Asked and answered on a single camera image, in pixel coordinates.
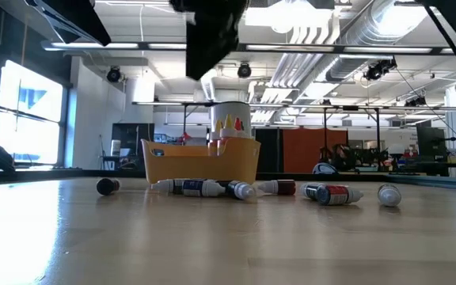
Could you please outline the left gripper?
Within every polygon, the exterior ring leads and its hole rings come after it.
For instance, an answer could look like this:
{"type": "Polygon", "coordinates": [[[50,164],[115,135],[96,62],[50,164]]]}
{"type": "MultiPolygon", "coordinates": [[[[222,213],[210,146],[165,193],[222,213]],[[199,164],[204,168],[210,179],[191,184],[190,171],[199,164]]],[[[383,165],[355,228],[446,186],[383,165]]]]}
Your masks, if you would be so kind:
{"type": "Polygon", "coordinates": [[[248,0],[170,0],[178,13],[190,13],[186,28],[186,76],[201,79],[238,48],[239,22],[248,0]]]}

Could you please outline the large red food coloring bottle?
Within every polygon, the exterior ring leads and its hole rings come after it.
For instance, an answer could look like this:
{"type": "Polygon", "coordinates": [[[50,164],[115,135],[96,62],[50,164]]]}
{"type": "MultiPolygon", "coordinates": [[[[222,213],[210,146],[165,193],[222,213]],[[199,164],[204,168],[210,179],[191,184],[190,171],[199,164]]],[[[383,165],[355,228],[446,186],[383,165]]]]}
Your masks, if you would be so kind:
{"type": "Polygon", "coordinates": [[[252,136],[250,134],[248,136],[244,136],[243,135],[243,133],[241,131],[241,121],[243,121],[243,120],[240,119],[239,117],[237,117],[235,122],[234,122],[234,129],[235,129],[236,136],[238,138],[251,139],[252,136]]]}

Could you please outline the yellow plastic basket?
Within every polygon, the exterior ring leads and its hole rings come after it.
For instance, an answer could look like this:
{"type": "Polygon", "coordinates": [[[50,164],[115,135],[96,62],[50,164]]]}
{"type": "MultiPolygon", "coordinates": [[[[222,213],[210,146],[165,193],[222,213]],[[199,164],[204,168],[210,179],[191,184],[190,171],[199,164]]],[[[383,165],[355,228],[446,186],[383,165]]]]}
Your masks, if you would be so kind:
{"type": "Polygon", "coordinates": [[[210,156],[207,146],[178,146],[142,140],[146,178],[151,184],[166,179],[206,178],[254,183],[260,143],[228,139],[224,152],[210,156]]]}

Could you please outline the small food coloring bottle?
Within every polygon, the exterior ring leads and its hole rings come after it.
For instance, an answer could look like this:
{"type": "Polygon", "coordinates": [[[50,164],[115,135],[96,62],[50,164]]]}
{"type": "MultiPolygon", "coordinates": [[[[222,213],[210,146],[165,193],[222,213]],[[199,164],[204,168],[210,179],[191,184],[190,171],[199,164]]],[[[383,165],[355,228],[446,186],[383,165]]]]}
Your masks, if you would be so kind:
{"type": "Polygon", "coordinates": [[[182,195],[183,194],[183,184],[185,179],[166,179],[160,180],[155,184],[152,184],[150,187],[153,191],[173,194],[173,195],[182,195]]]}
{"type": "Polygon", "coordinates": [[[232,180],[228,183],[226,194],[238,200],[250,200],[257,195],[252,185],[238,180],[232,180]]]}
{"type": "Polygon", "coordinates": [[[120,182],[117,179],[101,178],[96,184],[97,192],[102,196],[110,196],[120,190],[120,182]]]}
{"type": "Polygon", "coordinates": [[[300,186],[300,192],[308,199],[317,201],[317,190],[321,187],[319,183],[304,183],[300,186]]]}
{"type": "Polygon", "coordinates": [[[225,188],[215,180],[185,180],[182,192],[184,196],[217,197],[225,193],[225,188]]]}
{"type": "Polygon", "coordinates": [[[272,195],[293,196],[296,192],[296,183],[294,180],[268,180],[261,182],[257,188],[272,195]]]}
{"type": "Polygon", "coordinates": [[[378,201],[383,206],[396,207],[401,199],[401,192],[392,184],[383,184],[378,189],[378,201]]]}
{"type": "Polygon", "coordinates": [[[343,185],[321,184],[316,199],[323,206],[337,206],[355,203],[363,198],[363,193],[343,185]]]}

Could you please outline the white cylindrical canister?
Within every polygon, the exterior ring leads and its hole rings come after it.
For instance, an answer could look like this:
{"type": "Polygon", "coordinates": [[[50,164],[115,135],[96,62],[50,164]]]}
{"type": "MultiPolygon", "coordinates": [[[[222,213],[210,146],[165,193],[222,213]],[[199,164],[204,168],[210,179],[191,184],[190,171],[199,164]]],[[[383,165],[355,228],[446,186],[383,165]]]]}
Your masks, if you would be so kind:
{"type": "Polygon", "coordinates": [[[250,106],[244,102],[240,101],[225,101],[214,103],[210,107],[210,118],[211,118],[211,130],[215,126],[217,120],[221,120],[224,124],[227,114],[231,114],[235,122],[236,118],[239,117],[242,119],[250,129],[251,133],[251,109],[250,106]]]}

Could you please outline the black shelf cabinet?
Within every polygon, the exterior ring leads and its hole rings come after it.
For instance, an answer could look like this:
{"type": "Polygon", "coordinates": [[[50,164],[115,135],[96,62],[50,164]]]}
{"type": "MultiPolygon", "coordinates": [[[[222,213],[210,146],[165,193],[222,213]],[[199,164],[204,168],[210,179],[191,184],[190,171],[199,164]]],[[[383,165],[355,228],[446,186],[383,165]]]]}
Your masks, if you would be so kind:
{"type": "Polygon", "coordinates": [[[120,141],[118,169],[145,170],[142,140],[154,141],[153,123],[114,123],[112,140],[120,141]]]}

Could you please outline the black partition panel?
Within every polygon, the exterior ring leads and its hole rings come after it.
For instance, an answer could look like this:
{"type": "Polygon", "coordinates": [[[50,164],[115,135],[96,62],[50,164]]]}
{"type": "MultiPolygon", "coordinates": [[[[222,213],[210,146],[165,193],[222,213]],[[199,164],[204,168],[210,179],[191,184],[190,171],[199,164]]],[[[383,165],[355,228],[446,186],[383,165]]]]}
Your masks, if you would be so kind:
{"type": "Polygon", "coordinates": [[[258,173],[283,172],[283,131],[279,128],[256,129],[255,139],[260,143],[258,173]]]}

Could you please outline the orange partition panel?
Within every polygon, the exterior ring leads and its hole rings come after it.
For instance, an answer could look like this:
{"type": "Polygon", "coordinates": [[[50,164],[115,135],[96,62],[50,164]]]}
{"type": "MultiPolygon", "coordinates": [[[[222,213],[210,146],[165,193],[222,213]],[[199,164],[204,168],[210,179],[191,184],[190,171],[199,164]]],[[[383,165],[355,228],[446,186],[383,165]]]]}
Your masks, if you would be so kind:
{"type": "Polygon", "coordinates": [[[283,170],[285,173],[312,173],[320,161],[321,148],[329,150],[336,144],[346,144],[345,130],[285,129],[283,130],[283,170]]]}

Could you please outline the blue and white ball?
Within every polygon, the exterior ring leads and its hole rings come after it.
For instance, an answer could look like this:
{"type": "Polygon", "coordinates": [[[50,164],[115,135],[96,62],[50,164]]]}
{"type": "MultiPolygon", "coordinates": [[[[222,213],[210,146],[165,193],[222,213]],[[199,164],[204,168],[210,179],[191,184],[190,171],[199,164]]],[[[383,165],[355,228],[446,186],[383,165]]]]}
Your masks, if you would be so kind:
{"type": "Polygon", "coordinates": [[[329,175],[329,174],[338,174],[337,169],[330,165],[329,163],[317,163],[314,168],[312,174],[321,174],[321,175],[329,175]]]}

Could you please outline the large bright window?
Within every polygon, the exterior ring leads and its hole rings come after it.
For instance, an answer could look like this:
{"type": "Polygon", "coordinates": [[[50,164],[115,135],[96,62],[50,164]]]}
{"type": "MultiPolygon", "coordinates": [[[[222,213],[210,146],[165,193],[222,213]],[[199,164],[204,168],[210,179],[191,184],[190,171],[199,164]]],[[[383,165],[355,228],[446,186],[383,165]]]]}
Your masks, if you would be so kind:
{"type": "Polygon", "coordinates": [[[59,160],[64,88],[10,60],[0,77],[0,146],[16,162],[59,160]]]}

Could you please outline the black computer monitor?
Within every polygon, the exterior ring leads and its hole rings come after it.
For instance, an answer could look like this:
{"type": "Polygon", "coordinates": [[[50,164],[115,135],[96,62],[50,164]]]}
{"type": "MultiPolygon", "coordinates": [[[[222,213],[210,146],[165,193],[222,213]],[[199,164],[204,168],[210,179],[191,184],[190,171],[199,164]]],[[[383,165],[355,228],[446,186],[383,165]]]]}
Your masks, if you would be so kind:
{"type": "Polygon", "coordinates": [[[446,157],[444,130],[435,127],[417,127],[416,131],[420,156],[434,159],[446,157]]]}

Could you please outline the black metal gantry frame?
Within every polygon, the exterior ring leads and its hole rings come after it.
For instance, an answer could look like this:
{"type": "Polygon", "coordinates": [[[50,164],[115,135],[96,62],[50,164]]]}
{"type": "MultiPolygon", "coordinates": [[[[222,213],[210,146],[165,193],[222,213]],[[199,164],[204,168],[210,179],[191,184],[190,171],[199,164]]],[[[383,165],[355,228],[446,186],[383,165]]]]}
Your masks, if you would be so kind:
{"type": "Polygon", "coordinates": [[[376,141],[377,141],[377,147],[376,147],[376,154],[377,154],[377,171],[381,171],[381,125],[380,125],[380,111],[379,108],[374,108],[371,107],[370,105],[365,105],[365,106],[359,106],[359,105],[332,105],[332,106],[325,106],[323,108],[323,127],[324,127],[324,147],[327,147],[327,129],[328,129],[328,119],[329,116],[327,115],[327,111],[332,108],[335,111],[344,111],[344,112],[358,112],[358,111],[364,111],[372,120],[375,121],[376,123],[376,141]]]}

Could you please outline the black aluminium table frame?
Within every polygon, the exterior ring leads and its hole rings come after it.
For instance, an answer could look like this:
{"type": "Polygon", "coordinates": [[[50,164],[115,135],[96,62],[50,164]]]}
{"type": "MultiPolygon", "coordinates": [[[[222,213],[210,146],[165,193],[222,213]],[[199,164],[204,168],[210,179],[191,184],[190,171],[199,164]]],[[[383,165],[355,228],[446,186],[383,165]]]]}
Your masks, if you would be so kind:
{"type": "MultiPolygon", "coordinates": [[[[0,171],[0,184],[62,180],[79,177],[110,177],[146,179],[144,172],[83,170],[83,169],[18,169],[14,172],[0,171]]],[[[456,177],[412,176],[384,173],[346,173],[346,174],[307,174],[307,173],[258,173],[258,181],[294,180],[294,181],[336,181],[336,182],[373,182],[389,184],[410,184],[435,188],[456,189],[456,177]]]]}

